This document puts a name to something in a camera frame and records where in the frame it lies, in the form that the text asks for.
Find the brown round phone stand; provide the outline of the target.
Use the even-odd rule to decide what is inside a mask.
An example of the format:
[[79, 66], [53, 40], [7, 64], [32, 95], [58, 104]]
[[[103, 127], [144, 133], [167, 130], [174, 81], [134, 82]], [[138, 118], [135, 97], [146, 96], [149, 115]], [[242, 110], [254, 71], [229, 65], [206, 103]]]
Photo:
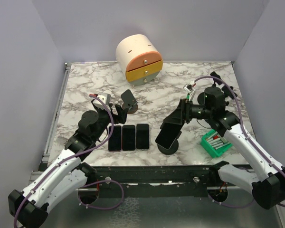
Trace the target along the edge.
[[128, 114], [134, 114], [138, 110], [138, 102], [130, 89], [121, 94], [121, 99], [123, 101], [122, 109], [128, 109]]

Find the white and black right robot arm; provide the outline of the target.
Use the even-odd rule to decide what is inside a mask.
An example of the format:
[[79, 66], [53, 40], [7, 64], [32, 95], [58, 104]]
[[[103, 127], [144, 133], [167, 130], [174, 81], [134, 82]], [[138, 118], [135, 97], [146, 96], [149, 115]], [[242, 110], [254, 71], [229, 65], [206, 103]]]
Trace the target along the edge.
[[225, 93], [218, 87], [207, 87], [199, 95], [197, 104], [190, 98], [179, 101], [177, 108], [163, 120], [155, 139], [162, 153], [177, 143], [183, 125], [192, 119], [204, 119], [241, 153], [254, 170], [254, 173], [249, 173], [222, 161], [209, 173], [212, 185], [232, 183], [252, 194], [264, 209], [280, 205], [285, 200], [285, 166], [268, 154], [249, 134], [241, 115], [226, 110]]

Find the black round-base phone stand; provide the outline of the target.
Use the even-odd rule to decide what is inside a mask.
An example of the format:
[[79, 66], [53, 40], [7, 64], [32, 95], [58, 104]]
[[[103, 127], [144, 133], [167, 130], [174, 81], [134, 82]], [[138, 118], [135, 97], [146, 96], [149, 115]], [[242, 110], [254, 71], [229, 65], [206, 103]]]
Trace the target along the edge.
[[[222, 82], [219, 81], [219, 79], [221, 80], [221, 77], [215, 71], [211, 72], [210, 76], [214, 77], [213, 84], [211, 85], [211, 87], [217, 87], [217, 86], [222, 85]], [[204, 105], [204, 92], [198, 95], [197, 101], [198, 101], [198, 104]]]

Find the black back phone stand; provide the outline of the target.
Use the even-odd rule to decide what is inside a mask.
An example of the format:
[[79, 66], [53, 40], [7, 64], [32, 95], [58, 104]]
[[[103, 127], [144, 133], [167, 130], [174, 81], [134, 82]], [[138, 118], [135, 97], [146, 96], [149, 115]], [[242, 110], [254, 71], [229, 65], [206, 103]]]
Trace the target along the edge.
[[165, 155], [172, 155], [172, 154], [174, 154], [174, 153], [178, 150], [178, 148], [179, 148], [179, 142], [178, 142], [178, 140], [176, 139], [176, 140], [173, 142], [173, 144], [171, 145], [171, 147], [170, 147], [169, 149], [166, 149], [166, 148], [160, 146], [159, 144], [157, 145], [157, 147], [158, 147], [158, 149], [159, 149], [159, 151], [160, 151], [161, 153], [163, 153], [163, 154], [165, 154]]

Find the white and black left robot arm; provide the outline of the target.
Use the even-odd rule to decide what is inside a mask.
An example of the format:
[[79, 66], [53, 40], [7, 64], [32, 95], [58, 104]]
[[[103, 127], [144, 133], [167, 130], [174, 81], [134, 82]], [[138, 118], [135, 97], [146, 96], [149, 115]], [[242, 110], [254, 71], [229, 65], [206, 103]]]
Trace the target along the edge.
[[51, 210], [75, 189], [91, 187], [95, 171], [84, 159], [99, 146], [96, 143], [108, 126], [126, 122], [128, 108], [115, 105], [95, 107], [82, 114], [78, 129], [69, 138], [55, 161], [23, 190], [13, 190], [8, 196], [9, 212], [25, 228], [39, 228]]

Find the white-edged back phone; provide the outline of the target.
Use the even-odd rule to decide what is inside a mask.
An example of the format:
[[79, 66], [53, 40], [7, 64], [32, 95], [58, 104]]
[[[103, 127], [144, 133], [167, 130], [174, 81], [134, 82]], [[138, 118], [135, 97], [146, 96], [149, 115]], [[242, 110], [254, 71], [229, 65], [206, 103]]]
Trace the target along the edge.
[[165, 124], [160, 130], [158, 136], [155, 139], [156, 144], [169, 149], [173, 142], [181, 135], [181, 129], [183, 126], [175, 124]]

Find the grey-cased phone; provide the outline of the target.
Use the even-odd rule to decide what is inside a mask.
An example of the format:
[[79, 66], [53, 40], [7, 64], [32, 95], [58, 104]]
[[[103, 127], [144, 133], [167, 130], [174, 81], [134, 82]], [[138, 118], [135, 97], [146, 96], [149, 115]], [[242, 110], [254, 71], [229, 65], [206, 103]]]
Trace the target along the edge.
[[136, 126], [136, 149], [148, 150], [150, 147], [150, 131], [147, 123]]

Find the purple-edged black phone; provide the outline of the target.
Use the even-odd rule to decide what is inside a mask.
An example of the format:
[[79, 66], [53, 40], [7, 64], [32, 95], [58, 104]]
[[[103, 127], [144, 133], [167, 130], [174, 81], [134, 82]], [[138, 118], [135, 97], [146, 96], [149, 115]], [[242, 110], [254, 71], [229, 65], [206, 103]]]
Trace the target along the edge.
[[110, 152], [119, 152], [122, 149], [122, 127], [114, 126], [113, 133], [108, 140], [108, 150]]

